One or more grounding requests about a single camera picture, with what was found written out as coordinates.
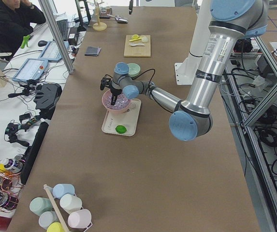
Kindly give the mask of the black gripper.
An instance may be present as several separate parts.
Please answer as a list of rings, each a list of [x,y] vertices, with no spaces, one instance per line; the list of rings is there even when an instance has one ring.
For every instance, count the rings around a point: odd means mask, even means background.
[[[115,105],[117,101],[117,96],[122,93],[122,89],[120,89],[119,87],[111,86],[110,91],[112,93],[111,104]]]

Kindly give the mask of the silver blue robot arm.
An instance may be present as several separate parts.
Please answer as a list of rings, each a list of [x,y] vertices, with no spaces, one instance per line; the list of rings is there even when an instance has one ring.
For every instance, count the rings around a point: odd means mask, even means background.
[[[129,76],[129,67],[119,62],[109,81],[101,81],[101,89],[110,88],[111,104],[118,95],[128,99],[145,94],[164,109],[171,111],[169,128],[181,141],[191,141],[210,131],[213,119],[209,104],[221,81],[226,63],[237,42],[265,33],[269,1],[267,0],[210,0],[203,1],[199,18],[208,18],[210,37],[204,43],[204,52],[186,99],[182,100],[157,87],[151,81],[136,81]]]

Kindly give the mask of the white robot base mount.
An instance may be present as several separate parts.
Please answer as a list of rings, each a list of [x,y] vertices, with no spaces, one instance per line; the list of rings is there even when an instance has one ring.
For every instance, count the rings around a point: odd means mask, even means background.
[[[189,49],[189,55],[182,63],[175,63],[175,77],[178,85],[191,85],[193,82],[210,37],[208,28],[211,20],[210,5],[211,0],[202,1]]]

